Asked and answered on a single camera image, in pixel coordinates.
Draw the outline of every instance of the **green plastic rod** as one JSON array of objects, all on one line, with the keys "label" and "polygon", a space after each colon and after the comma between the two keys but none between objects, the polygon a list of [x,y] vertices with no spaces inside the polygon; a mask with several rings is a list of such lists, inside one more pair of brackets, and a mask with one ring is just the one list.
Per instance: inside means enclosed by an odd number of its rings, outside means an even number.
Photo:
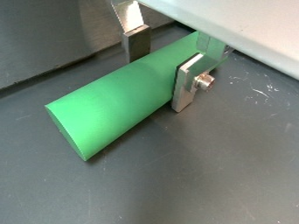
[{"label": "green plastic rod", "polygon": [[198,52],[198,35],[182,38],[46,105],[84,161],[172,99],[175,69]]}]

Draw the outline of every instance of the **dark gray surface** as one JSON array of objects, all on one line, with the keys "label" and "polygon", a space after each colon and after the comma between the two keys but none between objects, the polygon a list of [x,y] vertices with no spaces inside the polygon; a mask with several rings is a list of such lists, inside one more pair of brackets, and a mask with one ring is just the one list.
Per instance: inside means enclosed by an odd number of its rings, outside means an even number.
[{"label": "dark gray surface", "polygon": [[[0,89],[120,41],[106,0],[4,0],[0,6]],[[172,21],[142,10],[152,28]]]},{"label": "dark gray surface", "polygon": [[124,64],[116,46],[2,92],[0,223],[297,224],[298,81],[235,52],[180,114],[164,105],[86,163],[43,105]]}]

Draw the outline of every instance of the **screw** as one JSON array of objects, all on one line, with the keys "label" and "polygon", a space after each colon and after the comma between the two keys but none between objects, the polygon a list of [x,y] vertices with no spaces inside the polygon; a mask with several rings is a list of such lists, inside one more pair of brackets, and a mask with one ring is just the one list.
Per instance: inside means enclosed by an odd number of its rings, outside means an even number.
[{"label": "screw", "polygon": [[195,87],[196,88],[200,88],[204,91],[211,90],[215,78],[210,75],[210,72],[202,73],[194,79],[195,79]]}]

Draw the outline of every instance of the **gray wall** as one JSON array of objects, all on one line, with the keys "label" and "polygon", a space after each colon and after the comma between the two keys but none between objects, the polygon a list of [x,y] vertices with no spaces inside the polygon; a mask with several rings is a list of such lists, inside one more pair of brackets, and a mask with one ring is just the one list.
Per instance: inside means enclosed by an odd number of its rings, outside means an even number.
[{"label": "gray wall", "polygon": [[[154,28],[172,20],[142,7]],[[106,0],[3,0],[0,3],[0,89],[120,41]]]}]

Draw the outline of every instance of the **metal clamp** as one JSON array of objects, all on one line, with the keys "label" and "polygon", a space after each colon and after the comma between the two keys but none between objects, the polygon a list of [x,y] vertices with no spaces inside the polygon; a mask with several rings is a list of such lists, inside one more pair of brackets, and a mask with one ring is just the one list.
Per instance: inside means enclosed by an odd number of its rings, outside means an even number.
[{"label": "metal clamp", "polygon": [[107,4],[123,32],[122,44],[130,63],[151,52],[151,27],[144,24],[138,1],[107,0]]},{"label": "metal clamp", "polygon": [[199,88],[204,91],[211,89],[215,79],[210,76],[210,71],[226,60],[234,50],[204,33],[199,34],[198,49],[200,52],[176,69],[172,94],[172,109],[176,112],[182,112],[191,104]]}]

